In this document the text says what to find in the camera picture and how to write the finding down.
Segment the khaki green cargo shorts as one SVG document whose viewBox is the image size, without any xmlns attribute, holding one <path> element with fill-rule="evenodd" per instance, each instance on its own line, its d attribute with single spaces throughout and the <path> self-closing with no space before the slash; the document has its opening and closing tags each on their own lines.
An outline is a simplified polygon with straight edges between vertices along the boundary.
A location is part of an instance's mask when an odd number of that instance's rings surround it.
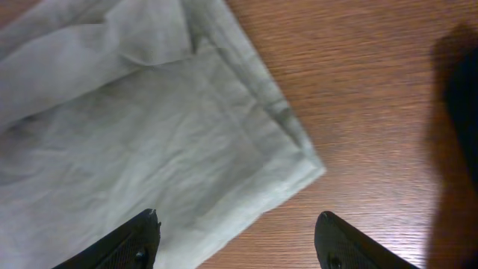
<svg viewBox="0 0 478 269">
<path fill-rule="evenodd" d="M 1 28 L 1 266 L 51 268 L 142 210 L 195 268 L 324 174 L 224 1 L 42 1 Z"/>
</svg>

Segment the black garment pile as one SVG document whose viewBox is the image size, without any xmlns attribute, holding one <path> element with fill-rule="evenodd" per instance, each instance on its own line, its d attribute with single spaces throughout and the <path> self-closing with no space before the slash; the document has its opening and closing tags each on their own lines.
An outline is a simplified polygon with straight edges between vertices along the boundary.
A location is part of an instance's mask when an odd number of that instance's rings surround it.
<svg viewBox="0 0 478 269">
<path fill-rule="evenodd" d="M 428 268 L 477 267 L 477 30 L 458 24 L 432 47 L 428 131 L 440 191 Z"/>
</svg>

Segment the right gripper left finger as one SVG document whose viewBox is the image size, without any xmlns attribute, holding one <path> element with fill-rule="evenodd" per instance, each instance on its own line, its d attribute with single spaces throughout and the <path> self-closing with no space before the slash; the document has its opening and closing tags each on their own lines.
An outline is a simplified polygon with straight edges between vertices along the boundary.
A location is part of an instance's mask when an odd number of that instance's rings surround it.
<svg viewBox="0 0 478 269">
<path fill-rule="evenodd" d="M 160 228 L 148 208 L 54 269 L 153 269 Z"/>
</svg>

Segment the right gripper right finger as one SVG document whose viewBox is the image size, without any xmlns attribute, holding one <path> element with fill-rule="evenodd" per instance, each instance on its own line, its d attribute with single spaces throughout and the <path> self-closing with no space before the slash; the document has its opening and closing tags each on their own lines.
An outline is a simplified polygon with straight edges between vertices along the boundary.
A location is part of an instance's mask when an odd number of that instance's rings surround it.
<svg viewBox="0 0 478 269">
<path fill-rule="evenodd" d="M 314 247 L 322 269 L 418 269 L 330 211 L 317 218 Z"/>
</svg>

